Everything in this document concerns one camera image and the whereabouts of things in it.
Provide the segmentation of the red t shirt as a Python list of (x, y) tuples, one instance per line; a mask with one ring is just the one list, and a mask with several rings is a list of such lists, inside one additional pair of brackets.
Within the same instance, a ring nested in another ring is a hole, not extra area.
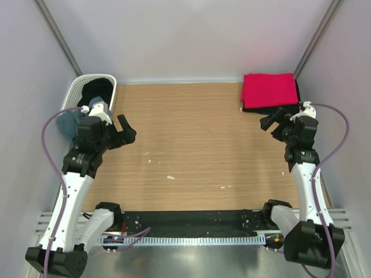
[(244, 75), (241, 101), (247, 110), (298, 104), (294, 73)]

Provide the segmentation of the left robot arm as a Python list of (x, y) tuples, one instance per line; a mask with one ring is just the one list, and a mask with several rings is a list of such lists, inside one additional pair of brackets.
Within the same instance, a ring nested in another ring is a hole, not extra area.
[(116, 203), (101, 202), (88, 221), (77, 227), (82, 205), (107, 150), (132, 144), (136, 131), (124, 115), (118, 115), (122, 131), (101, 116), (87, 116), (78, 126), (77, 147), (63, 159), (62, 178), (54, 212), (36, 247), (29, 247), (26, 261), (39, 273), (61, 277), (81, 277), (88, 254), (108, 229), (118, 231), (123, 224)]

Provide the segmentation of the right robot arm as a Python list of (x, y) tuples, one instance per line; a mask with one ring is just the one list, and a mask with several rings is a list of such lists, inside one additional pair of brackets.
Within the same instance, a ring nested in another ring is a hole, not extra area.
[(327, 160), (320, 159), (313, 148), (319, 125), (315, 105), (309, 101), (300, 103), (294, 115), (280, 107), (260, 119), (264, 131), (273, 123), (278, 126), (272, 137), (286, 145), (285, 161), (297, 186), (300, 208), (296, 216), (288, 203), (269, 200), (261, 222), (268, 229), (279, 228), (287, 261), (333, 272), (345, 235), (335, 227), (322, 191), (321, 166)]

